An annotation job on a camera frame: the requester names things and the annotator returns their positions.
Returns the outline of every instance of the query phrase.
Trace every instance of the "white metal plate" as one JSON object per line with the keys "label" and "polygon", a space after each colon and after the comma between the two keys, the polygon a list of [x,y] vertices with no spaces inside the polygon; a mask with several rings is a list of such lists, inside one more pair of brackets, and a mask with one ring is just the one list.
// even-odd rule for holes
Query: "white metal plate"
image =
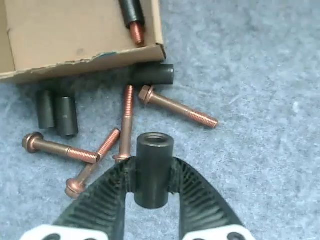
{"label": "white metal plate", "polygon": [[[50,235],[59,235],[56,239],[48,237]],[[27,231],[20,240],[109,240],[108,236],[102,231],[54,226],[41,225],[30,231]]]}
{"label": "white metal plate", "polygon": [[243,226],[228,225],[207,230],[189,232],[184,236],[183,240],[255,240],[255,238]]}

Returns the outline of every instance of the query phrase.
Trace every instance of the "black plastic grip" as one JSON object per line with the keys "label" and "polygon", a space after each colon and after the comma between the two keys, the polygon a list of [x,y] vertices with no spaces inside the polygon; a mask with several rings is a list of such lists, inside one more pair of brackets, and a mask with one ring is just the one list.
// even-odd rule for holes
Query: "black plastic grip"
{"label": "black plastic grip", "polygon": [[120,8],[125,26],[129,29],[130,24],[139,22],[145,25],[145,17],[140,0],[119,0]]}
{"label": "black plastic grip", "polygon": [[178,166],[176,177],[179,178],[175,192],[180,195],[180,239],[190,232],[243,225],[228,203],[200,173],[183,160],[175,160]]}
{"label": "black plastic grip", "polygon": [[157,132],[137,140],[135,202],[146,209],[158,209],[168,202],[174,139]]}
{"label": "black plastic grip", "polygon": [[243,226],[200,173],[185,161],[172,158],[170,136],[145,133],[138,138],[137,146],[137,157],[109,169],[81,193],[54,224],[98,230],[105,232],[110,240],[123,240],[126,194],[133,192],[136,203],[144,208],[158,208],[168,202],[170,192],[180,195],[180,240],[190,232]]}

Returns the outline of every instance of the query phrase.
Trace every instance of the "carpet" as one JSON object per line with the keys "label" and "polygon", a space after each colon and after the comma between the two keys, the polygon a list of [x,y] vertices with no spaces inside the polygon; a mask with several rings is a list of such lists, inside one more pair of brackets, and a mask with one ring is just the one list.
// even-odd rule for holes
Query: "carpet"
{"label": "carpet", "polygon": [[[162,132],[174,155],[197,169],[229,202],[257,240],[320,236],[320,3],[315,0],[162,0],[173,86],[156,91],[220,122],[207,129],[135,98],[137,137]],[[45,138],[95,151],[121,127],[120,81],[128,69],[65,77],[76,92],[79,135]],[[51,224],[72,202],[65,182],[84,164],[21,146],[37,131],[35,91],[54,81],[0,85],[0,239]],[[109,169],[114,147],[92,176]],[[179,196],[158,210],[126,201],[125,239],[178,239]]]}

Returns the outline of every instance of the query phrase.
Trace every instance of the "cardboard edge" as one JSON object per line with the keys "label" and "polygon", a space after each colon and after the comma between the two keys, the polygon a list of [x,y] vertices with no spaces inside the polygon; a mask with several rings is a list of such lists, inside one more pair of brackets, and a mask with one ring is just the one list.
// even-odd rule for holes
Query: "cardboard edge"
{"label": "cardboard edge", "polygon": [[122,55],[122,54],[126,54],[126,53],[134,53],[134,52],[142,52],[144,51],[144,49],[154,49],[154,48],[160,48],[161,52],[162,52],[162,56],[163,59],[166,58],[166,54],[162,48],[162,45],[154,45],[154,46],[147,46],[147,47],[142,47],[142,48],[136,48],[136,49],[129,49],[129,50],[122,50],[119,52],[103,52],[103,53],[99,53],[91,58],[88,59],[82,59],[82,60],[77,60],[77,61],[67,61],[67,62],[61,62],[61,63],[57,63],[57,64],[52,64],[52,65],[47,65],[44,67],[40,67],[40,68],[30,68],[30,69],[26,69],[26,70],[20,70],[20,71],[12,71],[12,72],[5,72],[5,73],[0,73],[0,83],[19,83],[19,82],[14,82],[11,81],[12,78],[17,77],[17,76],[21,76],[21,75],[27,75],[27,74],[37,74],[37,75],[45,75],[47,72],[57,68],[57,67],[61,67],[61,66],[67,66],[67,65],[77,65],[77,64],[81,64],[81,63],[91,63],[97,59],[101,59],[101,58],[108,58],[110,56],[114,56],[114,55]]}
{"label": "cardboard edge", "polygon": [[164,45],[164,37],[162,33],[160,2],[159,0],[152,0],[152,15],[155,41],[159,45]]}

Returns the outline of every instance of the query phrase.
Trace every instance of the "hole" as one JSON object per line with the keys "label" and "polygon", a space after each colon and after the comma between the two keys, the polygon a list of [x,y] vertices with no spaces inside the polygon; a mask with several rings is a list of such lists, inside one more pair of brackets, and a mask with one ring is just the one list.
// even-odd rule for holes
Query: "hole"
{"label": "hole", "polygon": [[231,232],[228,234],[228,240],[246,240],[244,236],[237,232]]}
{"label": "hole", "polygon": [[46,236],[42,240],[60,240],[60,239],[61,239],[61,237],[60,237],[59,234],[53,233],[53,234],[50,234],[50,235]]}
{"label": "hole", "polygon": [[145,140],[151,144],[164,144],[167,141],[167,139],[162,136],[147,136]]}

